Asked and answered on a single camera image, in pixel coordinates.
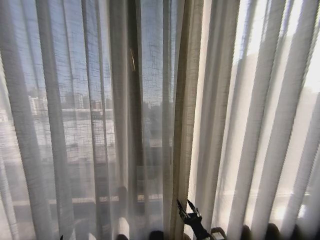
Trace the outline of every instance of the curtain fold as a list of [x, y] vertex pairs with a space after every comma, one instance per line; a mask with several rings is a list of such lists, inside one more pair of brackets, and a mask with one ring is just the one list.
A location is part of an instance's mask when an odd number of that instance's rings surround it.
[[0, 239], [320, 229], [317, 0], [0, 1]]

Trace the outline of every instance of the sheer curtain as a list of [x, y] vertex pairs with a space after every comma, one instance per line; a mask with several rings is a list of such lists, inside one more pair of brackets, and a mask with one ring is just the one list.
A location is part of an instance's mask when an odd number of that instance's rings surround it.
[[285, 238], [320, 223], [315, 0], [0, 1], [0, 239]]

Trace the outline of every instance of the black object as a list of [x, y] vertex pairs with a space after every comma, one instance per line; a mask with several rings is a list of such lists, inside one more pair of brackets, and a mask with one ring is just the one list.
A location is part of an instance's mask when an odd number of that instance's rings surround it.
[[179, 208], [179, 215], [182, 218], [183, 222], [191, 226], [194, 235], [197, 240], [210, 239], [213, 240], [213, 237], [204, 229], [201, 224], [202, 216], [200, 215], [198, 208], [196, 208], [191, 201], [188, 200], [188, 204], [192, 209], [193, 213], [186, 213], [183, 209], [179, 200], [176, 200]]

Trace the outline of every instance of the white curtain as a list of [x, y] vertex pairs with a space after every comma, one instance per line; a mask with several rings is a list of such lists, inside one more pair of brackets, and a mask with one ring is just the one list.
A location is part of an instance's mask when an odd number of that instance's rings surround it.
[[0, 239], [320, 228], [317, 0], [1, 0]]

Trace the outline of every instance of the distant building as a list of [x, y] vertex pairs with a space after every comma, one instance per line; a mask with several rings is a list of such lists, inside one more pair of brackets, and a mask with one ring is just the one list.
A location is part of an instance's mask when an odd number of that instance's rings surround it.
[[29, 96], [29, 104], [32, 115], [43, 115], [48, 111], [48, 101], [46, 97]]
[[90, 100], [88, 95], [82, 96], [82, 102], [83, 102], [83, 108], [84, 109], [90, 109]]
[[75, 103], [75, 108], [76, 109], [84, 109], [85, 104], [84, 104], [84, 96], [82, 94], [75, 94], [74, 96], [74, 103]]
[[8, 122], [7, 112], [3, 109], [0, 109], [0, 123]]
[[111, 98], [105, 98], [105, 109], [112, 109], [112, 99]]
[[99, 101], [92, 100], [91, 101], [91, 108], [94, 110], [102, 110], [102, 103]]

